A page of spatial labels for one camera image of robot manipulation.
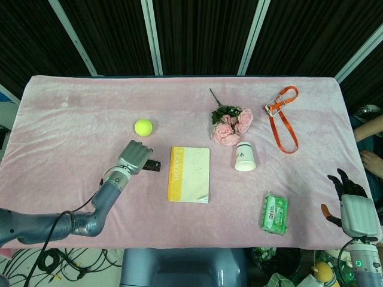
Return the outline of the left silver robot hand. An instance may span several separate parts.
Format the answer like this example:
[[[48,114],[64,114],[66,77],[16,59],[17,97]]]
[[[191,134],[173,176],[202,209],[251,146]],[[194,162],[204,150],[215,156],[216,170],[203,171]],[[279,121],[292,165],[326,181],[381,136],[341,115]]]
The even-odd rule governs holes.
[[[131,140],[121,152],[117,165],[128,169],[131,175],[137,175],[152,153],[153,150],[143,145],[142,142]]]

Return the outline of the green plastic bag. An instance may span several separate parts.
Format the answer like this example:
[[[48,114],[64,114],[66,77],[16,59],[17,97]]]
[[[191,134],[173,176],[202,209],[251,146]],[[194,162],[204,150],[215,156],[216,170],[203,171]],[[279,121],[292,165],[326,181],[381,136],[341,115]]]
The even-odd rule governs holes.
[[[271,260],[276,255],[276,247],[254,247],[251,248],[251,256],[255,264]]]

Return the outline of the green wet wipes pack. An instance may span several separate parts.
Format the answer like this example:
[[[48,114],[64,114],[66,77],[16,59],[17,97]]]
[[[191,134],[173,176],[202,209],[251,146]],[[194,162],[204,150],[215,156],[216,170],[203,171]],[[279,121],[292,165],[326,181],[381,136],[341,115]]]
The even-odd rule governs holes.
[[[288,199],[270,192],[265,195],[260,228],[271,234],[284,236],[287,231]]]

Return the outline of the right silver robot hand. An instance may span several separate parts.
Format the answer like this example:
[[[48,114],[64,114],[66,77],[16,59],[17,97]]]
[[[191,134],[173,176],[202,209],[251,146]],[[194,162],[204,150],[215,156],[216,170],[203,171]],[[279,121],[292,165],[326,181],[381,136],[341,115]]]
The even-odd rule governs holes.
[[[337,178],[328,175],[339,199],[341,216],[332,215],[326,204],[321,204],[325,219],[341,228],[350,238],[370,237],[378,239],[378,223],[374,202],[362,186],[356,184],[342,170],[338,169]]]

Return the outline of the pink velvet tablecloth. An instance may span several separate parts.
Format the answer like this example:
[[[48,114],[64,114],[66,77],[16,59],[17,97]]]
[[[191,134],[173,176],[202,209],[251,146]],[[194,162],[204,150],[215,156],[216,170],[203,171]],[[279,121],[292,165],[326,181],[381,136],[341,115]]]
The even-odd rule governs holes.
[[[256,168],[235,169],[236,145],[211,139],[218,105],[249,108],[249,142]],[[137,139],[134,123],[148,118],[142,142],[160,172],[131,177],[94,237],[70,235],[55,247],[185,248],[276,246],[339,248],[348,236],[321,212],[339,216],[328,175],[344,170],[367,187],[344,98],[333,78],[59,78],[28,82],[0,162],[0,208],[61,213],[82,206],[107,168]],[[167,201],[173,146],[210,149],[209,202]],[[260,228],[265,195],[288,199],[284,236]]]

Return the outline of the person's hand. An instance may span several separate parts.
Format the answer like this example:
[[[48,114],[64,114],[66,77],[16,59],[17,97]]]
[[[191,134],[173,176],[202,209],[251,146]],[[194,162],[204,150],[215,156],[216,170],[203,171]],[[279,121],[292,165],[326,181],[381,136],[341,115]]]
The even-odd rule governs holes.
[[[370,173],[383,178],[383,159],[370,151],[360,151],[363,166]]]

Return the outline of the pink artificial rose bouquet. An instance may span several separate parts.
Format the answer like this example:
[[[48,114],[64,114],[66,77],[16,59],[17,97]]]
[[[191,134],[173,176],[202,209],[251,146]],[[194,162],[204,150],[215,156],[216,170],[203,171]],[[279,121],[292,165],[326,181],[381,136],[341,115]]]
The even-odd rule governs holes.
[[[214,92],[209,89],[218,108],[211,112],[213,130],[211,139],[219,145],[234,146],[240,142],[241,135],[246,133],[253,120],[253,112],[249,108],[223,105]]]

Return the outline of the yellow white Lexicon notebook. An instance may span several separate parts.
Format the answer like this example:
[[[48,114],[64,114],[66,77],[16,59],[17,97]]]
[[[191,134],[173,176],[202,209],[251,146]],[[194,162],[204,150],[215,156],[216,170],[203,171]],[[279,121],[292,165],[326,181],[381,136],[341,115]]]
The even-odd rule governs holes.
[[[209,202],[210,149],[173,146],[167,201]]]

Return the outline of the grey robot torso base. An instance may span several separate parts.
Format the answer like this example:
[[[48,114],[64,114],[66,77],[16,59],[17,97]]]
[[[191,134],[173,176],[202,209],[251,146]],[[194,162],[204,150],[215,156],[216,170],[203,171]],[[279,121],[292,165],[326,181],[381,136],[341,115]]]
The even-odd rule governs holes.
[[[243,248],[125,249],[119,287],[247,287]]]

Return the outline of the white paper cup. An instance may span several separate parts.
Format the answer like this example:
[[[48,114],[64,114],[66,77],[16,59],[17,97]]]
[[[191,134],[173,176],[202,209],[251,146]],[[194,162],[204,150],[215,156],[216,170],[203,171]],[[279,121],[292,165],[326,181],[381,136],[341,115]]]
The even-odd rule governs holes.
[[[236,145],[235,169],[239,172],[249,172],[256,168],[253,149],[249,142],[239,142]]]

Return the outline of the yellow tennis ball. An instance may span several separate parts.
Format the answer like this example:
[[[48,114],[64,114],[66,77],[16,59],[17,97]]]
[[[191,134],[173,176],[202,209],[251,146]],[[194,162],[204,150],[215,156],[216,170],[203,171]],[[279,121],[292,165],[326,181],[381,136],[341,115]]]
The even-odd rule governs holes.
[[[153,131],[153,125],[148,119],[139,119],[134,125],[135,133],[141,137],[151,135]]]

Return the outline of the yellow plush toy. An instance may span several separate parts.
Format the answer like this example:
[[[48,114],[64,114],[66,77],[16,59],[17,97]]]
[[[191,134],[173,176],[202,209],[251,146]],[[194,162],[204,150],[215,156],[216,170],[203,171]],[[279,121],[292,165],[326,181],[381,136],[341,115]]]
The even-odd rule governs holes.
[[[312,270],[314,277],[323,284],[323,287],[341,287],[333,269],[328,263],[320,261],[312,266]]]

